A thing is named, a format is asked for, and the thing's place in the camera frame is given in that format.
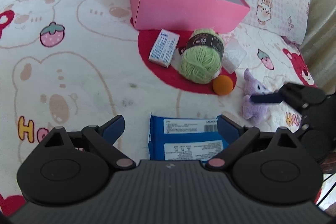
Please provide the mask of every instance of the white blanket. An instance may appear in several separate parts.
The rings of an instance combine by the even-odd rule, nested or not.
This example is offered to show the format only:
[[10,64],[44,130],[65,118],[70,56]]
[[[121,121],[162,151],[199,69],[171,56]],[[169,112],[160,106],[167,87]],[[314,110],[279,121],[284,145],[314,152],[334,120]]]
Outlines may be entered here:
[[[222,35],[226,43],[235,40],[248,52],[236,71],[234,90],[219,97],[211,88],[184,84],[172,66],[166,74],[144,62],[148,56],[139,54],[142,45],[151,47],[158,31],[139,34],[132,27],[129,0],[0,0],[0,29],[3,210],[9,196],[21,194],[16,183],[20,164],[54,126],[81,130],[121,114],[126,128],[115,145],[138,162],[148,158],[151,112],[201,118],[222,113],[248,124],[240,115],[246,68],[271,90],[285,81],[314,83],[295,48],[269,31],[241,23]],[[269,108],[260,128],[295,131],[299,122],[282,103]]]

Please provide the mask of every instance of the white label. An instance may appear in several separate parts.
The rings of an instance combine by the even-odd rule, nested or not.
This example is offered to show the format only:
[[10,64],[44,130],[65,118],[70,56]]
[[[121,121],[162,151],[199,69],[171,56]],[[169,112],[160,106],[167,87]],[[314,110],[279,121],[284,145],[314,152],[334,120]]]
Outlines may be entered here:
[[165,143],[165,160],[206,161],[223,149],[222,140],[196,143]]
[[168,67],[174,54],[179,35],[166,30],[161,30],[154,46],[151,50],[148,60]]
[[217,119],[164,119],[165,134],[217,132]]

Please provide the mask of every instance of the beige curtain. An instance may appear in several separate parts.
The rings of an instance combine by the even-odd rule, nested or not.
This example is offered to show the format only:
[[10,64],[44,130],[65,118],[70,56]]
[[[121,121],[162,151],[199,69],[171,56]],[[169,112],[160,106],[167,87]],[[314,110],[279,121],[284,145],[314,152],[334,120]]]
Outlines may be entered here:
[[310,0],[307,32],[300,49],[316,85],[327,93],[334,93],[336,0]]

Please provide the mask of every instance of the yarn skein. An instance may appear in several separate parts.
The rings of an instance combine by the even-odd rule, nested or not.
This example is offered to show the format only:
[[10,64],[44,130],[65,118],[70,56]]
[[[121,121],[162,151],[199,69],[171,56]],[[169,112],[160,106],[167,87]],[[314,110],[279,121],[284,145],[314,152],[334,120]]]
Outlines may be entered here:
[[[217,37],[224,45],[223,39],[211,29],[198,29],[190,38],[208,33]],[[188,48],[184,51],[179,67],[179,73],[186,79],[197,83],[210,83],[215,73],[221,67],[221,56],[214,48],[202,45]]]

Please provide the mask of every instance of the bed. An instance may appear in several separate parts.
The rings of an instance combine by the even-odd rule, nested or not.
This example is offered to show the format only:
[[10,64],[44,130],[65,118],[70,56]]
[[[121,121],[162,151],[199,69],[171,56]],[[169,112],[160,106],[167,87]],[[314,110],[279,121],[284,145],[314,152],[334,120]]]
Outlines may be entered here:
[[[68,131],[124,116],[115,146],[139,162],[147,159],[150,114],[213,118],[240,125],[243,73],[249,68],[270,90],[284,82],[314,85],[300,52],[277,34],[240,23],[221,34],[248,53],[232,78],[234,90],[217,96],[210,85],[187,82],[176,70],[180,41],[166,69],[148,62],[159,31],[136,31],[129,0],[0,0],[0,208],[9,215],[23,203],[16,183],[20,164],[55,126]],[[300,115],[284,103],[269,107],[259,127],[296,131]]]

